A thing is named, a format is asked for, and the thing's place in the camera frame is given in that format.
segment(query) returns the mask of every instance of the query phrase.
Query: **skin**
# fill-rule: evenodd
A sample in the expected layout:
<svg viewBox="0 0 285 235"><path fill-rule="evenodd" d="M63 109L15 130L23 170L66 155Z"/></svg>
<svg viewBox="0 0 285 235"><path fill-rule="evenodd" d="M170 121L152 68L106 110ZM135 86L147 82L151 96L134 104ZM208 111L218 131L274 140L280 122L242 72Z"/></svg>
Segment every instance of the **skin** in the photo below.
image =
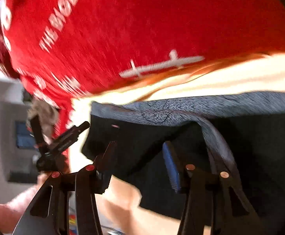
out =
<svg viewBox="0 0 285 235"><path fill-rule="evenodd" d="M0 231L2 233L14 231L19 219L48 176L49 174L39 175L36 185L18 195L11 202L0 204Z"/></svg>
<svg viewBox="0 0 285 235"><path fill-rule="evenodd" d="M180 220L157 214L139 206L141 194L133 185L112 176L104 194L96 194L98 210L119 226L125 234L176 235ZM204 227L203 235L211 229Z"/></svg>

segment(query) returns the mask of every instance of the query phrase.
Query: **black clamp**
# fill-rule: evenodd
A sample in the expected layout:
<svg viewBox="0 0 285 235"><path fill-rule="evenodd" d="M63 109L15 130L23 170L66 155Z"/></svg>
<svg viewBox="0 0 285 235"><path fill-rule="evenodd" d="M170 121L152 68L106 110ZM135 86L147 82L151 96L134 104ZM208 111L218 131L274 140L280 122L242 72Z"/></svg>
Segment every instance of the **black clamp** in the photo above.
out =
<svg viewBox="0 0 285 235"><path fill-rule="evenodd" d="M115 142L104 155L79 172L53 172L46 180L16 226L13 235L67 235L68 193L75 191L79 235L103 235L94 194L108 188L114 165Z"/></svg>
<svg viewBox="0 0 285 235"><path fill-rule="evenodd" d="M30 124L41 155L36 162L36 167L38 171L46 172L65 169L66 158L62 155L63 151L73 145L78 140L78 136L90 127L87 121L78 127L73 126L48 145L43 138L39 117L32 118Z"/></svg>
<svg viewBox="0 0 285 235"><path fill-rule="evenodd" d="M210 211L205 205L209 195L212 196L211 235L265 234L240 184L228 172L211 174L193 164L183 167L169 141L163 144L162 151L172 188L176 193L187 194L178 235L203 234L205 214Z"/></svg>

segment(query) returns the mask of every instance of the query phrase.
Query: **hand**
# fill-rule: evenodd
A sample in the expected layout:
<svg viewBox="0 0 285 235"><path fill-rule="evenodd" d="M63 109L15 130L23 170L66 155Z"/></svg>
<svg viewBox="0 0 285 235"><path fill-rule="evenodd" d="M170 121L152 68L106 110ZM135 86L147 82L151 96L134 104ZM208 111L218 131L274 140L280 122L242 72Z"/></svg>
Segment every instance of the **hand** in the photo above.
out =
<svg viewBox="0 0 285 235"><path fill-rule="evenodd" d="M46 182L47 178L52 174L52 172L48 172L48 173L41 173L40 175L38 175L37 178L37 185L38 188L40 188L44 182Z"/></svg>

